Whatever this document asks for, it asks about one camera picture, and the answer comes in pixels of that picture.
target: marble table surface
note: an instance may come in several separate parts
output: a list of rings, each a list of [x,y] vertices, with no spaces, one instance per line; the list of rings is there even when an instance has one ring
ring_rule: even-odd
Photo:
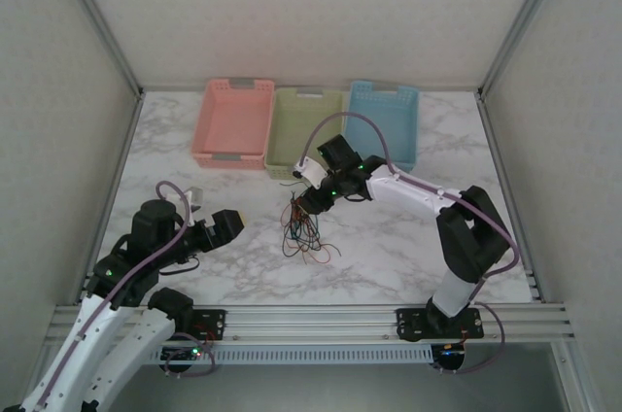
[[[202,95],[147,94],[106,229],[100,257],[129,232],[141,203],[154,198],[167,179],[182,189],[204,190],[195,215],[211,221],[224,208],[240,210],[246,228],[231,244],[199,256],[190,273],[160,277],[159,286],[182,291],[195,304],[395,304],[425,303],[447,269],[434,222],[395,207],[340,200],[319,217],[323,241],[338,247],[329,264],[281,252],[280,217],[291,191],[265,171],[202,169],[190,156],[190,142]],[[419,158],[413,175],[455,189],[486,189],[501,216],[509,218],[472,93],[422,93]],[[503,261],[509,261],[508,252]],[[492,278],[479,300],[532,300],[522,266]]]

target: white wall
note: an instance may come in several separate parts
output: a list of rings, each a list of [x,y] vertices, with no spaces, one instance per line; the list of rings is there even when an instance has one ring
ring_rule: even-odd
[[[96,0],[143,86],[473,87],[523,0]]]
[[[71,302],[131,112],[74,0],[0,0],[0,408]]]
[[[545,0],[487,104],[536,269],[622,410],[622,0]]]

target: tangled wires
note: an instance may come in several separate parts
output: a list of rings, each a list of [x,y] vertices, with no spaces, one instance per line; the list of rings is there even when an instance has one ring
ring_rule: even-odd
[[[309,216],[300,208],[300,197],[296,197],[292,192],[290,204],[285,207],[281,215],[281,225],[283,226],[283,255],[287,258],[302,254],[304,264],[307,264],[306,256],[311,257],[320,264],[330,262],[331,255],[328,247],[333,247],[339,256],[341,252],[334,245],[324,244],[320,240],[320,229],[318,228],[318,217]],[[312,252],[324,251],[328,258],[321,261],[315,258]]]

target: white ceiling panel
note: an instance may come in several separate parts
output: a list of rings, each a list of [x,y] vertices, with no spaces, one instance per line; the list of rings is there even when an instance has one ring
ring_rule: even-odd
[[[523,0],[96,0],[143,86],[477,86]]]

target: purple cable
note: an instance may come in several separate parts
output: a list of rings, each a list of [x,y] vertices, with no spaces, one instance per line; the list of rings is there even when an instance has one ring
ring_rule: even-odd
[[[175,334],[173,334],[171,337],[185,337],[186,339],[192,341],[194,344],[196,344],[198,347],[200,347],[201,349],[204,349],[205,352],[207,352],[207,355],[210,358],[210,361],[212,363],[212,365],[210,366],[209,370],[205,370],[205,371],[199,371],[196,373],[190,372],[190,373],[177,373],[176,376],[177,378],[198,378],[200,376],[207,376],[207,375],[211,375],[212,373],[214,373],[216,371],[216,358],[214,357],[214,354],[212,353],[212,348],[210,346],[207,345],[206,342],[201,342],[198,339],[196,339],[194,336],[187,334],[185,332],[176,332]],[[177,351],[172,352],[168,358],[166,359],[166,363],[164,364],[164,371],[166,372],[167,375],[175,375],[175,372],[171,371],[169,369],[170,366],[170,362],[177,357],[178,355],[182,354],[183,352],[186,352],[188,350],[188,348],[181,348],[178,349]]]
[[[358,113],[350,113],[350,112],[334,113],[334,114],[331,114],[330,116],[328,116],[327,118],[325,118],[324,120],[322,120],[320,123],[318,123],[318,125],[311,132],[311,135],[309,135],[309,139],[307,140],[307,143],[304,146],[304,150],[302,151],[302,156],[300,157],[300,163],[299,163],[300,166],[302,165],[305,157],[307,156],[307,153],[309,152],[309,148],[311,148],[311,142],[313,141],[313,138],[320,131],[320,129],[327,122],[329,122],[329,121],[331,121],[331,120],[333,120],[335,118],[340,118],[340,117],[358,118],[358,119],[361,119],[361,120],[364,120],[365,122],[367,122],[371,126],[371,128],[373,128],[375,130],[376,135],[378,135],[378,138],[380,139],[380,143],[382,144],[382,149],[383,149],[383,151],[385,153],[385,158],[387,160],[387,167],[389,168],[389,170],[393,174],[398,174],[399,178],[401,180],[403,180],[407,184],[410,184],[411,186],[415,186],[415,187],[417,187],[419,189],[423,189],[425,191],[429,191],[430,193],[438,194],[438,192],[441,189],[437,189],[436,187],[433,187],[433,186],[431,186],[429,184],[426,184],[424,182],[418,181],[416,178],[414,178],[412,176],[409,176],[408,174],[406,174],[403,171],[400,171],[400,170],[398,170],[398,169],[396,169],[394,167],[393,163],[391,162],[391,157],[389,156],[389,147],[387,146],[387,141],[385,140],[384,135],[380,131],[380,128],[378,127],[378,125],[376,125],[373,122],[373,120],[371,120],[370,118],[367,118],[367,117],[365,117],[365,116],[363,116],[361,114],[358,114]],[[503,239],[505,239],[507,241],[507,243],[511,247],[512,252],[514,254],[514,257],[513,257],[512,261],[510,263],[508,263],[506,266],[504,266],[502,268],[499,268],[499,269],[495,269],[493,271],[489,271],[488,273],[484,274],[484,276],[479,281],[477,286],[475,286],[475,289],[473,290],[473,292],[471,293],[470,297],[468,298],[468,300],[471,301],[479,293],[479,291],[481,290],[482,286],[484,285],[484,283],[486,282],[486,280],[488,278],[490,278],[491,276],[495,276],[497,274],[504,273],[505,271],[509,271],[510,269],[512,269],[514,266],[516,266],[518,264],[518,261],[520,260],[520,251],[518,249],[518,246],[516,245],[516,242],[514,242],[514,239],[512,239],[512,237],[509,235],[509,233],[507,233],[505,231],[505,229],[503,229],[500,225],[495,223],[488,215],[486,215],[485,213],[481,212],[480,210],[475,208],[473,205],[471,205],[470,203],[468,203],[465,200],[462,200],[459,196],[456,196],[453,193],[444,192],[443,196],[446,196],[450,200],[452,200],[452,201],[458,203],[459,205],[467,208],[473,215],[477,216],[484,223],[486,223],[492,229],[494,229],[496,232],[498,232],[499,235],[501,237],[503,237]]]
[[[478,365],[470,366],[469,368],[465,368],[465,369],[462,369],[462,370],[449,370],[454,375],[465,375],[465,374],[468,374],[468,373],[474,373],[476,371],[481,370],[482,368],[485,368],[486,366],[488,366],[491,363],[493,363],[494,361],[496,361],[501,356],[501,354],[503,353],[503,349],[505,348],[505,329],[503,329],[503,323],[501,322],[501,319],[499,318],[499,315],[497,315],[497,313],[495,313],[495,310],[490,308],[490,306],[488,304],[484,303],[484,302],[473,302],[473,304],[474,305],[480,305],[480,306],[484,307],[493,316],[493,318],[497,322],[497,325],[499,325],[499,331],[501,332],[501,343],[499,345],[499,348],[497,349],[497,351],[495,352],[495,354],[492,357],[482,361]]]
[[[123,287],[123,285],[127,281],[129,281],[138,271],[140,271],[145,266],[147,266],[148,264],[153,262],[156,258],[158,258],[162,254],[166,253],[171,247],[173,247],[179,241],[179,239],[182,238],[182,236],[184,235],[184,232],[186,232],[186,229],[188,229],[188,222],[190,220],[190,204],[188,203],[188,199],[186,198],[186,196],[184,195],[184,193],[182,192],[181,189],[179,189],[175,184],[173,184],[172,182],[169,182],[169,181],[160,181],[155,186],[155,193],[157,193],[157,196],[160,199],[162,199],[162,200],[164,199],[164,195],[162,195],[162,193],[159,191],[159,189],[162,186],[169,186],[169,187],[171,187],[173,190],[175,190],[175,192],[177,192],[177,194],[182,199],[182,203],[184,204],[184,208],[185,208],[185,211],[184,211],[184,223],[182,224],[182,227],[179,229],[177,234],[175,234],[175,236],[164,247],[162,247],[161,249],[153,252],[150,256],[148,256],[147,258],[143,259],[139,264],[134,266],[131,270],[129,270],[127,272],[127,274],[125,276],[123,276],[121,278],[121,280],[117,283],[116,286],[113,287],[113,289],[106,296],[106,298],[104,298],[104,300],[102,300],[102,302],[95,309],[95,311],[92,313],[92,315],[90,317],[88,317],[88,319],[85,322],[85,325],[76,334],[77,338],[83,339],[85,337],[85,334],[88,331],[88,328],[93,324],[93,322],[99,316],[99,314],[104,310],[104,308],[106,308],[106,305],[108,305],[108,303],[114,298],[114,296],[117,295],[117,292],[119,292],[121,290],[121,288]],[[39,398],[39,400],[37,401],[37,405],[38,406],[43,407],[45,405],[46,399],[50,395],[50,391],[52,390],[52,388],[54,387],[54,385],[58,381],[58,378],[60,377],[60,374],[62,373],[62,370],[64,369],[64,367],[67,364],[67,362],[69,361],[69,359],[71,359],[71,356],[73,355],[74,351],[78,347],[79,343],[80,343],[80,341],[74,339],[74,341],[71,343],[71,345],[67,349],[67,352],[65,352],[65,355],[62,357],[62,359],[58,363],[58,366],[56,367],[56,370],[52,374],[52,377],[50,378],[50,381],[49,381],[48,385],[44,389],[44,391],[41,394],[41,397]]]

